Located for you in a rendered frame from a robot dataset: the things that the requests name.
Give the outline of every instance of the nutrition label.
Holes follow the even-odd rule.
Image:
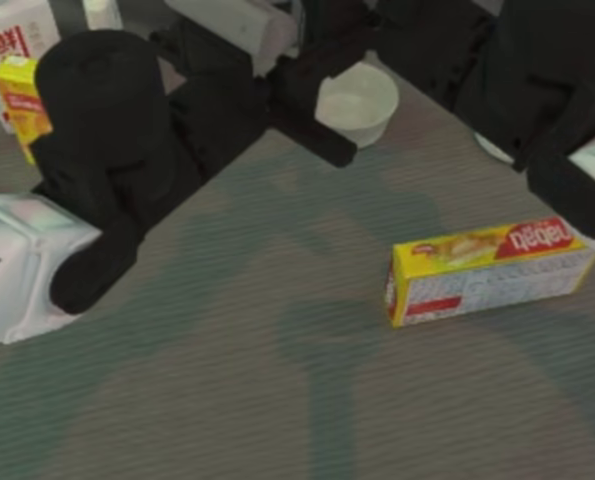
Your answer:
[[[594,259],[580,250],[413,280],[404,325],[572,293]]]

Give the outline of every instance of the cardboard box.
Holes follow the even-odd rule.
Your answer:
[[[559,218],[396,245],[388,314],[403,327],[567,295],[594,262]]]
[[[4,102],[26,160],[35,165],[30,144],[52,127],[35,88],[37,60],[11,56],[0,64],[0,98]]]
[[[59,41],[47,0],[8,0],[0,5],[0,63],[9,55],[39,59]],[[0,98],[0,122],[14,133]]]

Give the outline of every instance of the white carton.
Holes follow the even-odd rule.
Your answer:
[[[0,62],[8,55],[39,59],[59,40],[47,0],[7,0],[0,5]],[[14,133],[1,97],[0,122]]]

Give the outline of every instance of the white cup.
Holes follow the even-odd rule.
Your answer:
[[[366,148],[382,137],[399,100],[399,88],[387,73],[360,62],[322,83],[315,117]]]

